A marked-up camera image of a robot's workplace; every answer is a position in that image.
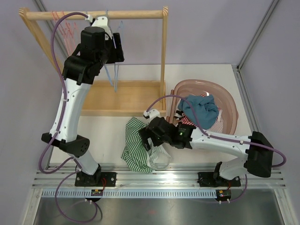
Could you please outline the blue hanger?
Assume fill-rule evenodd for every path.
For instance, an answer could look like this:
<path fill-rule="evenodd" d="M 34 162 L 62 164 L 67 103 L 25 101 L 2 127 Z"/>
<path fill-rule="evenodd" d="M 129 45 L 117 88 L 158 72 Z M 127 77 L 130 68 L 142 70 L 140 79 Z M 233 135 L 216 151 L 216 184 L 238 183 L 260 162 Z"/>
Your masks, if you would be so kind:
<path fill-rule="evenodd" d="M 106 10 L 105 14 L 106 14 L 106 17 L 108 17 L 108 9 Z M 106 72 L 106 75 L 107 75 L 108 81 L 109 81 L 110 85 L 111 85 L 111 86 L 113 86 L 113 82 L 112 82 L 112 79 L 111 79 L 111 76 L 110 76 L 109 70 L 108 70 L 108 68 L 107 68 L 107 66 L 106 66 L 106 65 L 105 65 L 104 67 L 105 67 L 105 72 Z"/>
<path fill-rule="evenodd" d="M 124 23 L 121 20 L 116 30 L 116 32 L 120 34 L 120 40 L 122 40 L 123 38 L 123 31 L 124 31 Z M 117 92 L 118 89 L 119 65 L 120 65 L 119 63 L 114 64 L 114 92 Z"/>

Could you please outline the black white striped tank top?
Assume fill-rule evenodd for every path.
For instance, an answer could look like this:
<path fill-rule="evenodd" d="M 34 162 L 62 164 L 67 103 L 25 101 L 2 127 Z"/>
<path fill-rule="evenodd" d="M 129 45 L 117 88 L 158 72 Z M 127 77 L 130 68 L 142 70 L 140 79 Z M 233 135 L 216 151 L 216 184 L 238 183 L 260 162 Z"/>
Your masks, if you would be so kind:
<path fill-rule="evenodd" d="M 185 114 L 183 111 L 176 110 L 174 116 L 173 116 L 173 122 L 180 122 L 185 117 Z"/>

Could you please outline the green white striped tank top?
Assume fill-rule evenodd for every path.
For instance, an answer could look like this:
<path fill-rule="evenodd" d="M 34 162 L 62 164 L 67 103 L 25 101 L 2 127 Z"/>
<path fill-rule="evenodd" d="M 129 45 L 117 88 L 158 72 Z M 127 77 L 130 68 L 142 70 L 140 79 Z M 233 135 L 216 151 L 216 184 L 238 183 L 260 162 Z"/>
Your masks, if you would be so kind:
<path fill-rule="evenodd" d="M 132 117 L 125 126 L 125 147 L 121 158 L 133 172 L 150 173 L 165 170 L 171 161 L 171 156 L 162 145 L 155 147 L 150 142 L 150 150 L 143 146 L 138 131 L 145 123 Z"/>

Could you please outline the red white striped tank top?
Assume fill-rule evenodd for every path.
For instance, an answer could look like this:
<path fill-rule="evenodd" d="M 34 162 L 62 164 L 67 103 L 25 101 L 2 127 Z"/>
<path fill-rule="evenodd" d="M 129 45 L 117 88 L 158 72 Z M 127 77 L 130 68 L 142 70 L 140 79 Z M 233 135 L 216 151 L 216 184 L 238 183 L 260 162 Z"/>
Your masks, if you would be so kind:
<path fill-rule="evenodd" d="M 192 105 L 195 115 L 192 113 L 190 105 L 181 100 L 178 109 L 183 111 L 185 117 L 182 119 L 183 124 L 197 126 L 196 118 L 203 129 L 209 129 L 214 124 L 215 119 L 211 116 L 208 106 L 210 105 L 210 98 L 208 96 L 193 96 L 189 95 L 186 100 Z"/>

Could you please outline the pink hanger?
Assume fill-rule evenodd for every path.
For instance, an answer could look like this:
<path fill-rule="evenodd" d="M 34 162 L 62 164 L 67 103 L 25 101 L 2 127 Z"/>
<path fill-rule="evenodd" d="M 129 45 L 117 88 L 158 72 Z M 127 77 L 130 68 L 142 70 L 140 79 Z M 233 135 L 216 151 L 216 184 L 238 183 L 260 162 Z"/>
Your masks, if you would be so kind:
<path fill-rule="evenodd" d="M 59 20 L 59 17 L 58 17 L 58 14 L 56 11 L 54 11 L 54 12 L 52 11 L 52 17 L 53 17 L 54 23 L 57 23 L 57 21 Z M 65 32 L 65 29 L 61 23 L 58 25 L 57 29 L 58 29 L 60 35 L 63 37 L 64 45 L 65 45 L 65 48 L 67 51 L 67 56 L 69 56 L 69 43 L 68 43 L 68 38 L 67 38 L 67 34 Z"/>
<path fill-rule="evenodd" d="M 71 24 L 67 21 L 61 22 L 61 24 L 64 27 L 65 32 L 67 34 L 67 39 L 69 43 L 69 55 L 71 55 L 75 47 L 74 29 L 72 28 Z"/>
<path fill-rule="evenodd" d="M 74 29 L 74 41 L 75 41 L 75 34 L 78 32 L 78 29 L 77 29 L 77 24 L 76 22 L 73 22 L 73 24 L 71 24 L 72 28 Z"/>

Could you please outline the blue tank top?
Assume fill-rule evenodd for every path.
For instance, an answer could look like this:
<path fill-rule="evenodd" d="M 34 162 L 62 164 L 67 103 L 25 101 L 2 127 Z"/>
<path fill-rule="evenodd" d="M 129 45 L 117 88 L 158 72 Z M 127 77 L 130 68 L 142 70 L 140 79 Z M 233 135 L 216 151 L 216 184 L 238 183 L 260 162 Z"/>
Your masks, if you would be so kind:
<path fill-rule="evenodd" d="M 189 95 L 186 97 L 186 100 L 192 105 L 195 111 L 195 116 L 190 105 L 184 100 L 179 102 L 178 110 L 182 111 L 192 123 L 196 124 L 196 117 L 203 129 L 210 129 L 216 122 L 219 115 L 219 110 L 215 104 L 213 95 Z"/>

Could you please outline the mauve tank top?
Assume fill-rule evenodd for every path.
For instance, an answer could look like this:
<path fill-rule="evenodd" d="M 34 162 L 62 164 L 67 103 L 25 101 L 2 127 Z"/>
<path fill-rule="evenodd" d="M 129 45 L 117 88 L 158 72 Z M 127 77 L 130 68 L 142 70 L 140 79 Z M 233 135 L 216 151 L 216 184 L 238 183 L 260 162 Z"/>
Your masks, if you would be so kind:
<path fill-rule="evenodd" d="M 211 132 L 222 133 L 223 128 L 224 128 L 224 121 L 223 121 L 222 116 L 219 115 L 216 122 L 208 130 L 211 131 Z"/>

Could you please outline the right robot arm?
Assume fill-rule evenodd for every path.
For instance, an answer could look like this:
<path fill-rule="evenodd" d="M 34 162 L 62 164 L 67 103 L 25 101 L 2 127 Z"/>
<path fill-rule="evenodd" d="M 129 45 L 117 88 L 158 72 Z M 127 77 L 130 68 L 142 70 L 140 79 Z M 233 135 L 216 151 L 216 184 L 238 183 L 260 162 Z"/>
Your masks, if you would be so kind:
<path fill-rule="evenodd" d="M 240 176 L 244 174 L 261 178 L 271 176 L 273 152 L 260 132 L 253 132 L 251 136 L 209 133 L 196 126 L 181 122 L 174 125 L 163 117 L 155 117 L 138 133 L 146 150 L 167 143 L 177 149 L 205 149 L 235 156 L 230 161 L 218 162 L 213 172 L 199 172 L 201 187 L 239 187 Z"/>

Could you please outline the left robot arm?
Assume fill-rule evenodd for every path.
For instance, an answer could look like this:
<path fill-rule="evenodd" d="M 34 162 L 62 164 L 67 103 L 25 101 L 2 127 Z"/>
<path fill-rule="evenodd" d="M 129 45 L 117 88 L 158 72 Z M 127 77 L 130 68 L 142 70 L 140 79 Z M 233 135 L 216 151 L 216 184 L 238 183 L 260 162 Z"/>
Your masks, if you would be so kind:
<path fill-rule="evenodd" d="M 64 62 L 64 85 L 57 116 L 41 140 L 76 160 L 80 168 L 78 187 L 95 187 L 101 182 L 101 166 L 88 150 L 90 140 L 77 133 L 83 103 L 101 68 L 123 61 L 119 33 L 111 33 L 108 27 L 89 26 L 81 32 L 81 42 Z"/>

